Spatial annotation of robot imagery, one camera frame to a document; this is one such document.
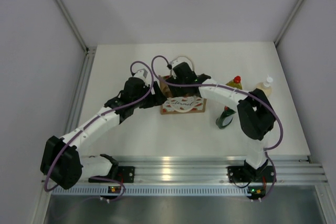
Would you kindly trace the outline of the burlap watermelon canvas bag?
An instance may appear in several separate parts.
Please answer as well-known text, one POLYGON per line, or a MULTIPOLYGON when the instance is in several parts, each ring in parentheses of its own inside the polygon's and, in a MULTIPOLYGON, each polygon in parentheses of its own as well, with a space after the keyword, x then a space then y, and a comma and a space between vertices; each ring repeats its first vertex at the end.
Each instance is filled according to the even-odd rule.
MULTIPOLYGON (((194 71, 194 62, 186 55, 175 57, 170 64, 174 63, 177 65, 178 63, 184 63, 184 61, 182 62, 182 58, 187 59, 191 63, 191 70, 194 71)), ((173 70, 170 70, 169 75, 159 77, 161 77, 164 81, 171 83, 173 83, 173 80, 177 78, 176 74, 173 73, 173 70)), ((178 87, 168 86, 164 82, 160 81, 160 89, 167 97, 167 100, 160 107, 160 113, 162 115, 205 112, 206 99, 193 93, 178 94, 176 90, 177 88, 178 87)))

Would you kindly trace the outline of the yellow dish soap bottle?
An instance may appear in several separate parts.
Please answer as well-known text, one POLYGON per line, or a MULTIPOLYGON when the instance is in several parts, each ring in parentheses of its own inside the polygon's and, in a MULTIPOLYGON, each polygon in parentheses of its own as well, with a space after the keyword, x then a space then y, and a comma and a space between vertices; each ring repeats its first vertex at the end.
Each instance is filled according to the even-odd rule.
POLYGON ((226 85, 235 89, 243 89, 240 76, 235 76, 231 81, 226 83, 226 85))

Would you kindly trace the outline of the green dish soap bottle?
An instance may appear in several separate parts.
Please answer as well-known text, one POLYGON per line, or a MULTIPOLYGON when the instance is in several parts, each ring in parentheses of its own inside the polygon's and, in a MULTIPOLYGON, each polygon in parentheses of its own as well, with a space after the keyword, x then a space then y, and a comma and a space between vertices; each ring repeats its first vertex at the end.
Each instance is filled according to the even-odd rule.
POLYGON ((216 119, 217 127, 219 129, 224 129, 228 127, 231 124, 235 114, 236 112, 233 109, 231 109, 228 106, 225 106, 221 115, 216 119))

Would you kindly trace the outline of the white pump soap dispenser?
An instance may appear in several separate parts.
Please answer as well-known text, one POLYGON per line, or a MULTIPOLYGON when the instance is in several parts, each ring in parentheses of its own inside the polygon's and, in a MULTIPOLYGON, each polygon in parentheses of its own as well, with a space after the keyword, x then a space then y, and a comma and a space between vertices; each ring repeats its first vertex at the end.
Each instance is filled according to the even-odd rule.
POLYGON ((259 82, 256 84, 255 88, 259 89, 264 92, 266 97, 270 97, 272 93, 272 83, 273 83, 273 78, 271 76, 267 76, 267 78, 263 82, 259 82))

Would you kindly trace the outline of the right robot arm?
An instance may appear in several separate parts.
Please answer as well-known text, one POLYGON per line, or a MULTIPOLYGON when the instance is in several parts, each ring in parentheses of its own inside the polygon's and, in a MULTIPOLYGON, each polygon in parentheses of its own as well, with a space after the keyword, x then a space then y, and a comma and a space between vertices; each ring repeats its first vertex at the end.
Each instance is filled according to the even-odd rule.
POLYGON ((181 97, 193 95, 226 105, 238 114, 240 128, 246 135, 248 149, 244 174, 257 180, 267 165, 265 136, 273 129, 276 117, 265 93, 260 89, 247 92, 215 82, 206 74, 196 75, 188 63, 175 60, 167 66, 171 75, 165 80, 171 93, 181 97))

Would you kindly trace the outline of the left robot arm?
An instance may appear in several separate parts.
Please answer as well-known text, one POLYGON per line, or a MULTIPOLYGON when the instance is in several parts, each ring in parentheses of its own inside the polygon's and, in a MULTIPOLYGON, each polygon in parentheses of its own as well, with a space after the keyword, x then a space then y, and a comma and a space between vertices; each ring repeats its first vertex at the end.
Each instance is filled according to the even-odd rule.
POLYGON ((123 90, 86 123, 60 138, 52 136, 47 140, 40 166, 46 175, 45 182, 53 180, 63 189, 69 189, 81 179, 116 180, 119 163, 112 156, 83 156, 81 151, 132 116, 135 109, 160 106, 165 101, 157 81, 147 85, 142 78, 130 77, 123 90))

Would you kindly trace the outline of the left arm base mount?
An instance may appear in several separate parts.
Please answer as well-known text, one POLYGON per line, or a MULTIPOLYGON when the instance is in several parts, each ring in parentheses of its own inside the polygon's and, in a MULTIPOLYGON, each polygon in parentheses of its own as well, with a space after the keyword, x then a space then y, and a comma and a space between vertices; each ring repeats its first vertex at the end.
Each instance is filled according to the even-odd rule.
POLYGON ((107 183, 114 181, 119 183, 134 183, 135 167, 134 166, 117 166, 114 165, 107 175, 93 176, 88 179, 90 183, 107 183))

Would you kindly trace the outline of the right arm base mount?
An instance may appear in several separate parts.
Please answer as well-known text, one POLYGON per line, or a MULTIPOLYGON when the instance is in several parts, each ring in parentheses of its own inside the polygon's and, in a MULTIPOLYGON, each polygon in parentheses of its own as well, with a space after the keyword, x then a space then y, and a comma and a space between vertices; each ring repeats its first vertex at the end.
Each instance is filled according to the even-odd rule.
POLYGON ((253 169, 247 166, 228 166, 227 173, 230 183, 272 183, 275 171, 272 166, 265 166, 260 169, 253 169))

